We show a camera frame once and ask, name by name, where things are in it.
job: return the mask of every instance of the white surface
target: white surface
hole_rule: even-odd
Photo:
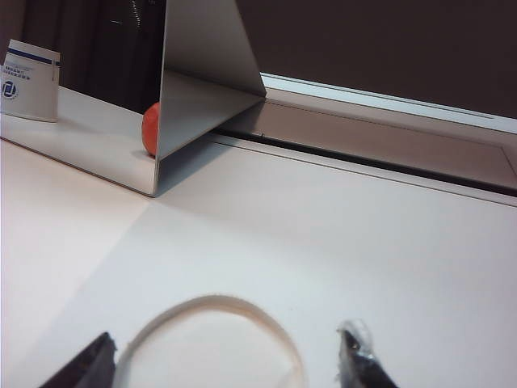
[[[141,140],[142,115],[59,87],[58,122],[2,115],[2,136],[150,194],[154,158]]]
[[[512,386],[516,208],[218,144],[182,172],[151,200],[2,144],[3,386],[210,293],[276,319],[310,386],[345,318],[400,386]]]

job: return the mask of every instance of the dark wall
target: dark wall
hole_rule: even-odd
[[[263,72],[517,118],[516,0],[237,4]],[[159,96],[164,10],[27,0],[22,39],[62,52],[62,85],[142,112]]]
[[[6,58],[10,39],[20,40],[25,0],[0,0],[0,64]]]
[[[159,100],[164,21],[165,0],[27,0],[22,40],[61,53],[62,86],[142,113]]]
[[[515,0],[237,0],[261,71],[517,117]]]

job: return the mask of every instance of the blue logo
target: blue logo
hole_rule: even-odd
[[[2,85],[2,96],[6,99],[13,99],[18,94],[18,88],[12,81],[5,81]]]

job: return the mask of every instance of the white tabletop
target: white tabletop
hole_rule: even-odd
[[[516,207],[210,142],[181,168],[150,199],[2,142],[2,386],[213,293],[278,320],[313,387],[346,318],[400,387],[517,379]]]

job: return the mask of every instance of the red ball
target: red ball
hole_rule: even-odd
[[[142,120],[142,143],[151,155],[156,155],[158,141],[158,119],[160,117],[160,103],[154,103],[144,113]]]

